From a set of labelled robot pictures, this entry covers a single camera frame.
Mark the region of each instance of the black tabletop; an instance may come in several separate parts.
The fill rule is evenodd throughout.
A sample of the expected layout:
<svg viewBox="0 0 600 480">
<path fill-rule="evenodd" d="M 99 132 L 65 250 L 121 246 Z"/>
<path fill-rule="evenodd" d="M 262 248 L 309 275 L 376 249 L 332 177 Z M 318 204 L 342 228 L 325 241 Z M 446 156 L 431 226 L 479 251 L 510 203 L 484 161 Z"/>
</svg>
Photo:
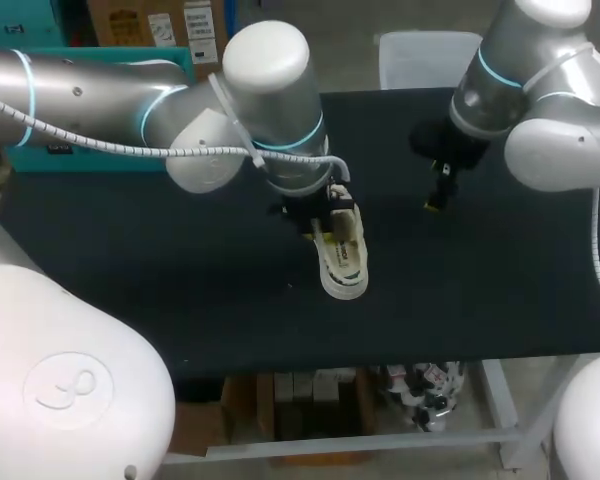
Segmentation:
<svg viewBox="0 0 600 480">
<path fill-rule="evenodd" d="M 194 196 L 165 174 L 16 174 L 0 222 L 51 278 L 129 324 L 176 380 L 246 371 L 600 351 L 591 192 L 517 183 L 495 144 L 444 214 L 407 134 L 449 90 L 328 94 L 369 249 L 367 293 L 343 302 L 312 243 L 267 214 L 250 164 Z"/>
</svg>

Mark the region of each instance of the logo on robot base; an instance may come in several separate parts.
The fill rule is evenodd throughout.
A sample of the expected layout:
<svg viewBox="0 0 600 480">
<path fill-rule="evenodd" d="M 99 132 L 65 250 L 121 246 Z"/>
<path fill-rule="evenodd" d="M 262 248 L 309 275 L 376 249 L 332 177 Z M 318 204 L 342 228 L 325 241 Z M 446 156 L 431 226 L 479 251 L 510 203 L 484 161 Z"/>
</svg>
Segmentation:
<svg viewBox="0 0 600 480">
<path fill-rule="evenodd" d="M 61 430 L 97 421 L 113 400 L 113 379 L 102 362 L 84 353 L 47 357 L 27 376 L 24 403 L 37 420 Z"/>
</svg>

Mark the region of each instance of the shoe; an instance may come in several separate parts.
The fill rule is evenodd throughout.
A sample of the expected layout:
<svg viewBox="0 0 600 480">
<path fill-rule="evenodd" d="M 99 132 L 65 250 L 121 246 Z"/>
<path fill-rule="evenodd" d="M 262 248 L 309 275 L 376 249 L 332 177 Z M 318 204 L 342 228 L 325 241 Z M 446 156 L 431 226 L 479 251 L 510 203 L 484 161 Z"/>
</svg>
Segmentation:
<svg viewBox="0 0 600 480">
<path fill-rule="evenodd" d="M 328 186 L 330 201 L 352 202 L 343 185 Z M 313 241 L 320 262 L 320 281 L 325 291 L 338 300 L 361 296 L 369 284 L 367 245 L 358 205 L 330 212 L 332 232 L 324 233 L 319 219 L 312 219 Z"/>
</svg>

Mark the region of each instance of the white plastic container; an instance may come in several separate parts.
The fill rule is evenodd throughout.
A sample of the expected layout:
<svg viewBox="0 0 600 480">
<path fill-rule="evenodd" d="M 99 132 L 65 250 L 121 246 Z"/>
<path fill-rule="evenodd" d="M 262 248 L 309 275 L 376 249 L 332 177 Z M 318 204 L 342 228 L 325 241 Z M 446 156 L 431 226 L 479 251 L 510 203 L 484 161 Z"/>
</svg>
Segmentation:
<svg viewBox="0 0 600 480">
<path fill-rule="evenodd" d="M 380 37 L 380 87 L 456 87 L 482 37 L 467 32 L 392 32 Z"/>
</svg>

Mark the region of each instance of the teal box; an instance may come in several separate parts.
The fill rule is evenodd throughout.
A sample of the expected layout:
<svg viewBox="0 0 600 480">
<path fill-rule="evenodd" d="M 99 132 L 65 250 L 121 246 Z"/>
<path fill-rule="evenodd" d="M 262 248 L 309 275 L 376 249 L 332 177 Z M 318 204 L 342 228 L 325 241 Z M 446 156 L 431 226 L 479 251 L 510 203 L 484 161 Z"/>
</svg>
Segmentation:
<svg viewBox="0 0 600 480">
<path fill-rule="evenodd" d="M 70 60 L 95 60 L 107 63 L 131 63 L 146 60 L 168 60 L 182 67 L 195 82 L 191 53 L 188 48 L 103 47 L 24 49 L 27 53 L 58 55 Z M 7 157 L 17 172 L 115 172 L 164 171 L 164 162 L 157 158 L 125 157 L 82 147 L 71 147 L 71 153 L 49 153 L 44 147 L 11 147 Z"/>
<path fill-rule="evenodd" d="M 60 0 L 0 0 L 0 48 L 62 47 Z"/>
</svg>

